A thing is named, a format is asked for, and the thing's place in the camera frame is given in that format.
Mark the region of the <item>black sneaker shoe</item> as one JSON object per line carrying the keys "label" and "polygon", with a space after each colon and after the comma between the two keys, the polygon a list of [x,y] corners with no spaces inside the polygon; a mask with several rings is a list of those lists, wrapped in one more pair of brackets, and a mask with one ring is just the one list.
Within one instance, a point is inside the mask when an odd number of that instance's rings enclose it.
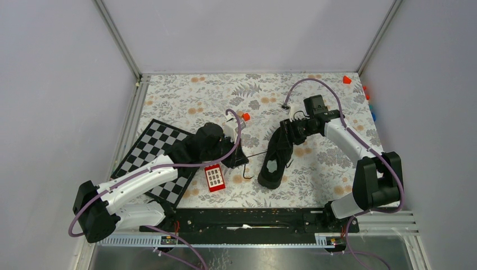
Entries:
{"label": "black sneaker shoe", "polygon": [[293,145],[289,141],[286,131],[278,128],[269,141],[267,153],[258,175],[258,183],[270,190],[277,189],[284,176],[293,153]]}

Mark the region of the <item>floral patterned table mat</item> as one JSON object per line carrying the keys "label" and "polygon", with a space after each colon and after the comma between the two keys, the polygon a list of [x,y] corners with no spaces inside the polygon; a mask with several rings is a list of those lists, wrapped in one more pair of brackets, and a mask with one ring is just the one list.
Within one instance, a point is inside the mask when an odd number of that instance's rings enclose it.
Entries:
{"label": "floral patterned table mat", "polygon": [[[343,83],[348,76],[351,84]],[[374,149],[381,142],[371,106],[356,73],[153,75],[147,83],[133,145],[113,177],[131,172],[161,155],[171,144],[211,122],[223,125],[225,111],[250,115],[242,131],[246,156],[267,150],[280,121],[305,117],[304,99],[321,95],[329,110],[341,107],[349,126]],[[355,168],[329,139],[313,135],[295,146],[279,188],[262,187],[257,177],[265,155],[257,157],[253,179],[244,166],[221,168],[226,188],[210,192],[202,168],[157,186],[137,203],[164,200],[177,208],[312,208],[352,190]]]}

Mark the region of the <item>red toy calculator block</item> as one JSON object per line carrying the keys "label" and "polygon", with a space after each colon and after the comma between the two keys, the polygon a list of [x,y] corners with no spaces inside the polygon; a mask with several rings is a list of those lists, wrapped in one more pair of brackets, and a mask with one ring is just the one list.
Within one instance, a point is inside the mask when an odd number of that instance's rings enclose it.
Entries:
{"label": "red toy calculator block", "polygon": [[226,188],[221,166],[219,164],[206,166],[204,172],[210,192],[220,191]]}

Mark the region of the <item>orange red toy piece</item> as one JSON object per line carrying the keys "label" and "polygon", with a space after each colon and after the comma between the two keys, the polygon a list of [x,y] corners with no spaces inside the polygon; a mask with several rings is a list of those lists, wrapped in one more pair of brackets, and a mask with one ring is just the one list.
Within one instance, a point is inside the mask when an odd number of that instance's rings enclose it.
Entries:
{"label": "orange red toy piece", "polygon": [[370,94],[369,94],[368,89],[365,85],[363,86],[363,91],[364,91],[364,95],[365,95],[366,100],[370,100]]}

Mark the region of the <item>black shoelace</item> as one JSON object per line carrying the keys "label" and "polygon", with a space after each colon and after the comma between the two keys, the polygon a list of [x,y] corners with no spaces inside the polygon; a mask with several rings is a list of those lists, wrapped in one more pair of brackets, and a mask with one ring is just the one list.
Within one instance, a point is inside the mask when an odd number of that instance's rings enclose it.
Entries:
{"label": "black shoelace", "polygon": [[244,165],[243,174],[242,174],[244,179],[253,179],[255,177],[254,175],[253,176],[247,176],[246,173],[247,172],[254,172],[255,167],[258,166],[258,162],[255,161],[255,159],[257,157],[260,157],[260,156],[265,155],[265,154],[266,154],[266,151],[262,151],[262,152],[252,154],[252,155],[249,155],[249,156],[246,157],[249,162]]}

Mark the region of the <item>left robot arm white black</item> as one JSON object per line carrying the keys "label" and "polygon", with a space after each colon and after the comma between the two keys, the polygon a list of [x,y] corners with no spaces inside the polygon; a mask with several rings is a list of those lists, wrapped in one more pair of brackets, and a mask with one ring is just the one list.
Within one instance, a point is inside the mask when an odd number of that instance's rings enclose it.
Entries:
{"label": "left robot arm white black", "polygon": [[218,163],[234,168],[245,127],[246,122],[239,116],[228,117],[223,127],[206,123],[195,134],[173,143],[166,152],[126,175],[98,185],[92,181],[82,183],[73,204],[69,236],[83,236],[88,243],[95,243],[120,228],[156,226],[161,231],[170,230],[175,217],[160,203],[129,202],[192,168]]}

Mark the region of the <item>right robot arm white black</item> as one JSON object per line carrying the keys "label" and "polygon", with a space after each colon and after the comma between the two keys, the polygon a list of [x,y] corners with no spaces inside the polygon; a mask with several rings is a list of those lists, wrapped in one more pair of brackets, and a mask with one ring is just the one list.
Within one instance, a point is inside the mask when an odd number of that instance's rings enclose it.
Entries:
{"label": "right robot arm white black", "polygon": [[300,145],[312,135],[320,134],[333,142],[355,166],[351,193],[330,201],[322,217],[325,229],[338,231],[345,218],[394,202],[402,202],[402,165],[395,152],[375,150],[347,125],[340,110],[325,108],[320,95],[304,100],[302,119],[280,122],[281,146]]}

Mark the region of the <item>red triangular block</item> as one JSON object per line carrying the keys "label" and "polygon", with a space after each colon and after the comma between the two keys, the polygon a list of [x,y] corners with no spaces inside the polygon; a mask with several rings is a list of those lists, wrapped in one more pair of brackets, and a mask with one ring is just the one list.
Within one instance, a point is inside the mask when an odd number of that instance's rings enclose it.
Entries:
{"label": "red triangular block", "polygon": [[352,80],[348,76],[344,75],[343,76],[343,83],[344,84],[351,84]]}

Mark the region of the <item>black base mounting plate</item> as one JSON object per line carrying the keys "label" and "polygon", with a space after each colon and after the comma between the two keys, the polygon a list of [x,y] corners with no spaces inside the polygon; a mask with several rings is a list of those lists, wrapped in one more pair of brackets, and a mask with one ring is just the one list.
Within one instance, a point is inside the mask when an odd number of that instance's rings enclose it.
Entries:
{"label": "black base mounting plate", "polygon": [[201,238],[218,241],[263,240],[277,242],[292,235],[331,234],[341,236],[348,229],[358,233],[357,221],[332,219],[321,208],[183,208],[158,225],[170,233],[177,232],[186,241]]}

